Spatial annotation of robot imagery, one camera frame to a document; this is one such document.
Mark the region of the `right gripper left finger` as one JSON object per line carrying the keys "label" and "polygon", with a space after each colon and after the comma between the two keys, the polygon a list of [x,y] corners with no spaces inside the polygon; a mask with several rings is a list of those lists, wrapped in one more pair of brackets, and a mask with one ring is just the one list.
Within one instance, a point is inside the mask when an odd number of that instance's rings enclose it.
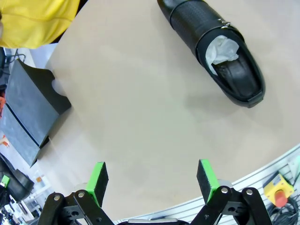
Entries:
{"label": "right gripper left finger", "polygon": [[72,192],[67,197],[56,192],[48,196],[38,223],[78,225],[78,220],[84,219],[89,225],[112,225],[112,220],[102,209],[108,180],[106,164],[96,163],[85,189]]}

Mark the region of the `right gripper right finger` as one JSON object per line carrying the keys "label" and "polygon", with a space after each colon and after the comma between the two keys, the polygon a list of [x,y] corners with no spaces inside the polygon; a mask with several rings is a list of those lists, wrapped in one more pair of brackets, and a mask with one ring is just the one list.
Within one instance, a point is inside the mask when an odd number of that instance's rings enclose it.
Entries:
{"label": "right gripper right finger", "polygon": [[239,192],[220,185],[206,159],[199,160],[196,177],[205,205],[192,220],[192,225],[216,225],[224,215],[232,216],[239,225],[272,224],[256,188],[246,187]]}

